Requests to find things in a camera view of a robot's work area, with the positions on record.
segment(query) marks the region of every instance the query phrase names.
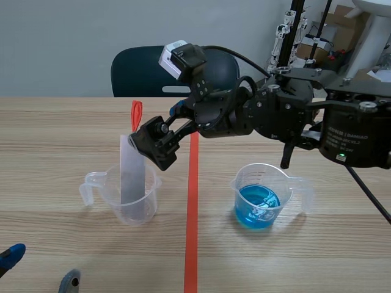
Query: table surface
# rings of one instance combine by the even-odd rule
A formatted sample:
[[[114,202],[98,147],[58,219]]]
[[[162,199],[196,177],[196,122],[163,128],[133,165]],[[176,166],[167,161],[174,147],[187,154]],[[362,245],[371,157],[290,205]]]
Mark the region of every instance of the table surface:
[[[141,98],[145,122],[175,98]],[[84,175],[119,161],[131,98],[0,98],[0,250],[27,252],[1,292],[57,292],[73,268],[81,292],[183,292],[189,137],[165,172],[151,222],[121,224],[100,197],[87,208]],[[257,133],[200,138],[199,292],[390,292],[391,229],[348,172],[317,150],[294,152],[289,173],[312,181],[311,214],[299,198],[270,229],[242,228],[229,182],[244,165],[279,165],[283,145]],[[391,209],[390,173],[358,170]]]

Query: blue liquid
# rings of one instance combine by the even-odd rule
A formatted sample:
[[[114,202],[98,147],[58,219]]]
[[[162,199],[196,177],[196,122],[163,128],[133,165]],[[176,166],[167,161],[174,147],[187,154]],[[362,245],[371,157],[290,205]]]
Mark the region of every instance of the blue liquid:
[[[277,195],[269,188],[262,185],[248,185],[239,190],[240,194],[250,203],[261,208],[275,208],[280,206]],[[280,210],[265,210],[251,208],[246,202],[239,199],[235,206],[238,220],[245,226],[253,229],[266,228],[273,224]]]

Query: dark green chair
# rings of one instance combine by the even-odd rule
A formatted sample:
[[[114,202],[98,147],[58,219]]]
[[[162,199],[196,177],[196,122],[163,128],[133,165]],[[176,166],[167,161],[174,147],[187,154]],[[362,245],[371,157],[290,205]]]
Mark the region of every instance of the dark green chair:
[[[114,96],[187,97],[188,92],[164,92],[163,87],[187,87],[159,65],[163,46],[130,48],[120,52],[111,66]],[[215,89],[231,89],[239,78],[239,65],[230,54],[215,49],[205,51],[205,78]]]

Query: empty measuring cup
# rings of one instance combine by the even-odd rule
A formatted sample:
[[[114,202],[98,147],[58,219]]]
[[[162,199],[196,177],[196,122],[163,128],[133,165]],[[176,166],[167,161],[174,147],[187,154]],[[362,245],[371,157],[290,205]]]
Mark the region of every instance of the empty measuring cup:
[[[161,185],[160,178],[150,166],[145,166],[144,196],[133,202],[123,202],[121,197],[120,166],[115,165],[106,172],[93,172],[86,175],[79,191],[86,206],[93,205],[93,187],[96,187],[121,222],[128,225],[141,225],[149,221],[157,210],[156,190]]]
[[[231,182],[235,191],[235,214],[249,228],[266,228],[273,224],[294,194],[301,194],[302,209],[312,205],[311,184],[300,177],[289,177],[268,164],[244,166]]]

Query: black cable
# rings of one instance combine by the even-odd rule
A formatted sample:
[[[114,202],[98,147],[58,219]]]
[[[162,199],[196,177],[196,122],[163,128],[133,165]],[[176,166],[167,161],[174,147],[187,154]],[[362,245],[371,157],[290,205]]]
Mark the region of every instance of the black cable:
[[[317,31],[319,30],[318,27],[317,27],[316,25],[313,24],[312,27],[311,27],[311,29],[310,29],[310,33],[311,33],[311,31],[312,31],[313,28],[315,28]]]
[[[357,182],[357,184],[361,187],[362,191],[367,195],[370,201],[376,206],[376,209],[383,215],[383,217],[389,221],[391,224],[391,215],[387,210],[382,206],[382,204],[378,201],[378,199],[373,195],[373,193],[369,190],[369,188],[365,185],[364,182],[362,182],[359,175],[353,170],[352,167],[346,166],[346,169],[348,169],[349,173],[352,175],[353,179]]]
[[[220,46],[203,46],[202,49],[204,50],[208,50],[208,49],[215,49],[215,50],[220,50],[220,51],[223,51],[223,52],[227,52],[243,61],[245,61],[245,63],[248,63],[250,64],[251,66],[253,66],[255,69],[261,71],[263,73],[263,75],[265,75],[267,78],[270,78],[271,75],[265,70],[263,69],[261,66],[257,65],[256,63],[254,63],[253,61],[251,61],[250,59],[248,59],[247,57],[244,57],[243,55],[235,52],[235,51],[232,51],[231,49],[227,49],[225,47],[220,47]]]
[[[208,131],[212,128],[214,128],[220,121],[225,117],[225,115],[228,113],[228,111],[232,108],[232,104],[235,101],[235,98],[237,96],[238,90],[240,88],[240,85],[243,81],[247,81],[249,85],[251,86],[252,95],[255,96],[255,93],[257,91],[257,84],[250,76],[242,76],[241,78],[237,79],[235,82],[235,86],[233,87],[231,93],[228,96],[228,101],[225,103],[224,109],[220,112],[220,114],[217,116],[216,119],[211,122],[210,125],[206,126],[204,128],[205,131]]]

